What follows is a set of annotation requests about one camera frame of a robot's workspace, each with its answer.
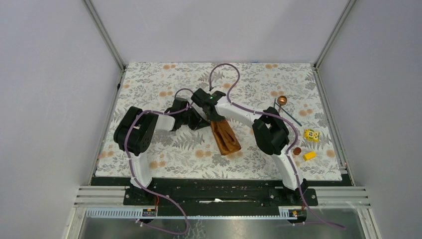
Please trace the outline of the brown round disc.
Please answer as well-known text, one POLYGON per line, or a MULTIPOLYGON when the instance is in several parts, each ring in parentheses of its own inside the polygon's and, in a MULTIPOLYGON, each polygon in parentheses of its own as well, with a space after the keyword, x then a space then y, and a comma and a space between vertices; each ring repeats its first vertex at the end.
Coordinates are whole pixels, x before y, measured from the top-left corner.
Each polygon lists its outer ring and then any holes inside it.
POLYGON ((300 155, 301 154, 301 152, 302 152, 302 149, 301 148, 299 148, 299 147, 296 147, 294 150, 293 150, 293 155, 300 155))

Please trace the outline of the floral tablecloth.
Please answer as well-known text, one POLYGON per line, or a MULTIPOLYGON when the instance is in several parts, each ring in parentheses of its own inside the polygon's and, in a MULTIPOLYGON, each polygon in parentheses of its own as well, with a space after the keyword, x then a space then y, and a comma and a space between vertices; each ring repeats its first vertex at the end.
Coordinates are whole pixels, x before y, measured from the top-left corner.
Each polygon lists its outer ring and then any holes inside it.
MULTIPOLYGON (((283 111, 280 115, 291 121, 297 132, 289 139, 302 149, 293 161, 307 180, 340 181, 338 159, 322 108, 317 84, 309 63, 137 63, 128 65, 113 112, 104 146, 99 154, 97 177, 129 177, 128 158, 113 140, 118 124, 130 106, 144 110, 164 111, 175 96, 189 98, 202 88, 230 94, 238 103, 256 110, 273 105, 284 95, 283 107, 303 126, 299 126, 283 111), (304 139, 305 129, 320 132, 319 142, 304 139), (303 155, 314 151, 316 158, 304 161, 303 155)), ((150 172, 154 177, 280 179, 272 158, 262 153, 253 130, 229 120, 241 150, 221 155, 209 127, 191 130, 182 126, 175 132, 158 130, 147 151, 150 172)))

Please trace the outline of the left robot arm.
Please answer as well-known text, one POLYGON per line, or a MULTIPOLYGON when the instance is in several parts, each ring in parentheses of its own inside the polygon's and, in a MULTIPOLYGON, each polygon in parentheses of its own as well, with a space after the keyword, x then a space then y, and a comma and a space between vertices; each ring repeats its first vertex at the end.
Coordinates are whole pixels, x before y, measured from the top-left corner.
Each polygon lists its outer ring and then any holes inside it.
POLYGON ((131 106, 117 126, 113 140, 120 150, 129 158, 131 184, 139 187, 135 198, 144 205, 154 200, 152 173, 148 166, 146 151, 156 130, 176 131, 186 125, 191 130, 209 127, 210 123, 203 118, 187 99, 176 97, 171 107, 164 112, 147 111, 131 106))

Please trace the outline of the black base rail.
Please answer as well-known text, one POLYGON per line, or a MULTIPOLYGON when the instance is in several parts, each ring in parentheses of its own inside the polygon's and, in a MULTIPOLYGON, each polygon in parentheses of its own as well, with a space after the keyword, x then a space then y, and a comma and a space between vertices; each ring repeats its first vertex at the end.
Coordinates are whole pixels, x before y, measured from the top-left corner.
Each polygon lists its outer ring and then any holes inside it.
POLYGON ((281 180, 154 178, 147 190, 127 182, 126 206, 151 206, 159 216, 277 216, 282 206, 317 206, 316 191, 284 187, 281 180))

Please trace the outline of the orange cloth napkin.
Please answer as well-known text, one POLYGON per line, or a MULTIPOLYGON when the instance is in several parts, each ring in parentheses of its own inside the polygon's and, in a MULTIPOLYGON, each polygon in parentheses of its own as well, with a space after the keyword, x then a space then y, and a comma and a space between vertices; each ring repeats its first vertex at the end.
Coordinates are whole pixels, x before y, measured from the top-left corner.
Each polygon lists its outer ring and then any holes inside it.
POLYGON ((210 121, 210 126, 221 155, 227 156, 241 150, 241 145, 227 120, 210 121))

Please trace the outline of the small yellow toy block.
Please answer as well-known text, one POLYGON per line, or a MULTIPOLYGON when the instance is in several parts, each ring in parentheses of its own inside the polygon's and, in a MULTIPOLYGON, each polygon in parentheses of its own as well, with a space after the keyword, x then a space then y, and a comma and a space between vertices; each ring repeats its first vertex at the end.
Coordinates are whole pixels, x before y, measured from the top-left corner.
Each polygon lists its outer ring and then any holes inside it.
POLYGON ((305 129, 304 139, 313 142, 319 142, 320 132, 313 129, 305 129))

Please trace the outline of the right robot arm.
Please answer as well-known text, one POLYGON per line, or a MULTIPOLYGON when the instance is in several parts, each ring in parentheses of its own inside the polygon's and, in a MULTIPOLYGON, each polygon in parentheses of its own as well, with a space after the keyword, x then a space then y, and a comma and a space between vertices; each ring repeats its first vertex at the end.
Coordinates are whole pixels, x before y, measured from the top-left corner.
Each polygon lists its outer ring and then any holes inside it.
POLYGON ((272 157, 282 176, 284 187, 288 188, 285 192, 287 202, 298 205, 305 199, 305 192, 299 187, 303 178, 298 174, 292 159, 289 130, 285 119, 279 116, 275 108, 255 111, 230 102, 223 92, 208 94, 202 89, 196 90, 191 99, 212 121, 231 118, 251 128, 258 148, 272 157))

